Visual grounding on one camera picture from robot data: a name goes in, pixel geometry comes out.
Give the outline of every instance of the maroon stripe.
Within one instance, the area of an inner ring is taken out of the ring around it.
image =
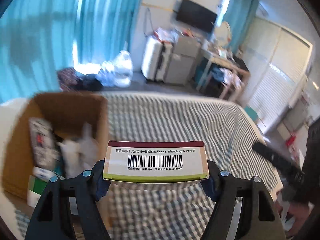
[[[128,148],[180,148],[180,147],[204,147],[203,141],[193,142],[121,142],[109,141],[108,146]]]

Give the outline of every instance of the curtain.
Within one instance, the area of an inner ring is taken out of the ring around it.
[[[232,40],[228,47],[233,53],[238,51],[239,45],[244,41],[258,5],[258,0],[230,0],[223,21],[230,25]]]
[[[0,19],[0,103],[59,91],[57,70],[130,48],[139,3],[13,0]]]

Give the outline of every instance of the barcode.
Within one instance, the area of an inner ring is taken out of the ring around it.
[[[182,155],[129,155],[128,167],[182,167]]]

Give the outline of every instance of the window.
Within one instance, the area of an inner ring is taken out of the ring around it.
[[[216,27],[219,27],[219,26],[221,25],[223,16],[224,16],[224,14],[225,14],[226,11],[227,11],[229,2],[230,2],[230,0],[223,0],[223,1],[222,1],[221,7],[220,7],[220,14],[219,14],[219,16],[217,17],[217,20],[216,20],[216,22],[215,22]]]

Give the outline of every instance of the round mirror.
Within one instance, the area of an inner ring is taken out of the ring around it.
[[[230,26],[227,22],[222,22],[219,27],[214,29],[214,36],[218,46],[223,47],[231,41]]]

